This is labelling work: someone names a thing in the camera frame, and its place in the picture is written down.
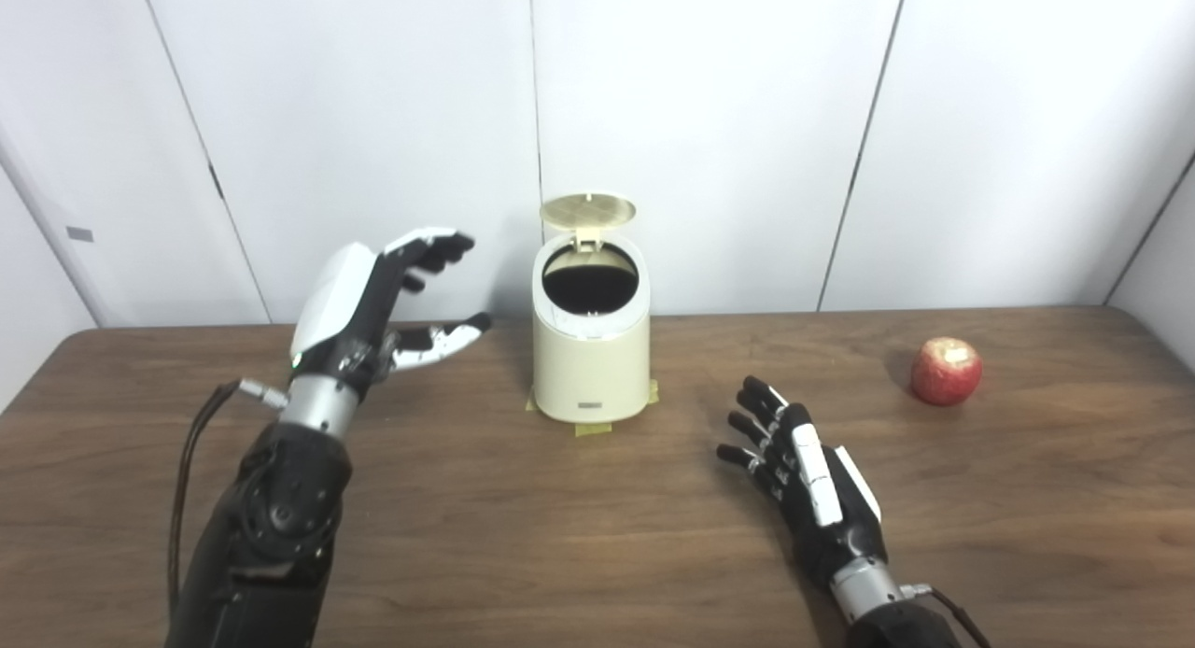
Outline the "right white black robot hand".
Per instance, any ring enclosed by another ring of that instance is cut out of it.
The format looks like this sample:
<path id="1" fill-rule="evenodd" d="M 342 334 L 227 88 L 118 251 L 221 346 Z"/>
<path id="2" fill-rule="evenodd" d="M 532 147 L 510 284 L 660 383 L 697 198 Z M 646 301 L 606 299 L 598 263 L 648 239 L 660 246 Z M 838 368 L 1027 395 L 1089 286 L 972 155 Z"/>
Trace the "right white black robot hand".
<path id="1" fill-rule="evenodd" d="M 823 444 L 807 406 L 759 377 L 744 377 L 736 401 L 728 424 L 750 447 L 717 444 L 716 454 L 742 467 L 780 509 L 798 570 L 827 591 L 853 560 L 885 563 L 880 508 L 848 451 Z"/>

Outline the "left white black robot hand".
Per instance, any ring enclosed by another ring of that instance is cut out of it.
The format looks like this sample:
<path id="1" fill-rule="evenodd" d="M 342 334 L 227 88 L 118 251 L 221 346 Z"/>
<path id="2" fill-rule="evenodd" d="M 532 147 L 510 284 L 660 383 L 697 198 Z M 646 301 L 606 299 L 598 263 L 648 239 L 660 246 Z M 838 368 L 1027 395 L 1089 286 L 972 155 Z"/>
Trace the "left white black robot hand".
<path id="1" fill-rule="evenodd" d="M 329 377 L 364 398 L 392 373 L 443 361 L 472 346 L 492 326 L 490 314 L 399 330 L 391 326 L 391 316 L 403 291 L 424 289 L 424 279 L 415 273 L 439 274 L 473 247 L 462 232 L 427 227 L 379 252 L 360 243 L 338 249 L 299 317 L 289 350 L 293 379 Z"/>

